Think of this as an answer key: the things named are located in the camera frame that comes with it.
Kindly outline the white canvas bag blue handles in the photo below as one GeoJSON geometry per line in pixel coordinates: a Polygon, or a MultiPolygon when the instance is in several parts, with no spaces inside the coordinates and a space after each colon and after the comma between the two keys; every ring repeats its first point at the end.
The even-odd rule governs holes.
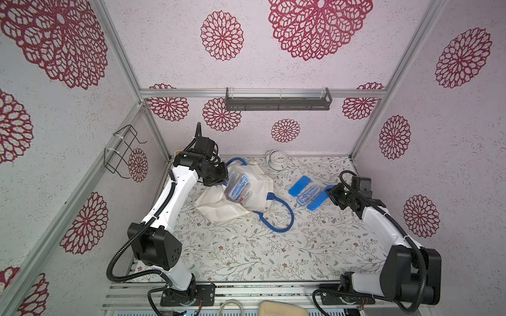
{"type": "Polygon", "coordinates": [[[275,195],[274,179],[258,163],[235,157],[225,166],[229,180],[225,184],[205,189],[194,203],[195,208],[209,222],[220,223],[254,213],[275,233],[286,233],[292,229],[295,222],[292,208],[275,195]],[[273,226],[264,217],[274,202],[283,205],[290,214],[290,223],[285,228],[273,226]]]}

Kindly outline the clear blue compass set case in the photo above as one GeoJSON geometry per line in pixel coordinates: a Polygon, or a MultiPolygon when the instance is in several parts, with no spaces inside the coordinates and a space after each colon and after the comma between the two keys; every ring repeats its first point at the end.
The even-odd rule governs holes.
{"type": "Polygon", "coordinates": [[[319,185],[308,185],[303,191],[296,197],[298,205],[305,206],[311,203],[322,191],[319,185]]]}

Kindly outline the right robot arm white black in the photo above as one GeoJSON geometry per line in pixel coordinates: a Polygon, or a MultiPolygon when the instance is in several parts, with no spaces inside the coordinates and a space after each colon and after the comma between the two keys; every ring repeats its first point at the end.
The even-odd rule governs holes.
{"type": "Polygon", "coordinates": [[[347,305],[368,301],[396,304],[408,315],[421,305],[437,305],[441,296],[441,255],[411,237],[391,216],[383,201],[372,197],[372,181],[345,170],[325,194],[342,210],[350,209],[383,243],[387,257],[379,273],[346,272],[337,286],[321,285],[312,293],[323,315],[330,300],[347,305]]]}

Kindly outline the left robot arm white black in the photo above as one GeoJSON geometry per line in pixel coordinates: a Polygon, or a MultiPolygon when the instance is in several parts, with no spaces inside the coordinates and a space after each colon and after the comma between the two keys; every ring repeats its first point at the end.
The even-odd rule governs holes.
{"type": "Polygon", "coordinates": [[[182,305],[196,300],[196,278],[179,261],[183,246],[173,233],[179,213],[198,183],[212,187],[227,182],[227,167],[218,153],[217,144],[204,137],[201,125],[197,125],[189,145],[175,156],[167,184],[153,208],[141,222],[130,224],[128,241],[112,257],[106,269],[108,280],[124,283],[156,275],[165,282],[162,293],[174,295],[182,305]],[[132,250],[134,257],[148,269],[132,275],[115,275],[115,265],[127,250],[132,250]]]}

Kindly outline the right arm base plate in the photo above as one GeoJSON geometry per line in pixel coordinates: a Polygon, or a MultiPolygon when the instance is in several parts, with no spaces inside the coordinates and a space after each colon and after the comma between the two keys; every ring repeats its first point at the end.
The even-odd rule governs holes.
{"type": "Polygon", "coordinates": [[[376,301],[373,297],[357,297],[344,294],[336,294],[336,292],[345,292],[339,284],[321,284],[320,298],[323,305],[372,305],[376,301]]]}

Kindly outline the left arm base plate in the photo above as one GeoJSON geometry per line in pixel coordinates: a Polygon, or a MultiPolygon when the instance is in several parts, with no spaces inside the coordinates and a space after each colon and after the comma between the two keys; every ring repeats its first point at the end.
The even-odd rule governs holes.
{"type": "Polygon", "coordinates": [[[186,291],[168,288],[162,294],[160,305],[162,307],[210,307],[216,298],[216,285],[213,283],[190,285],[186,291]]]}

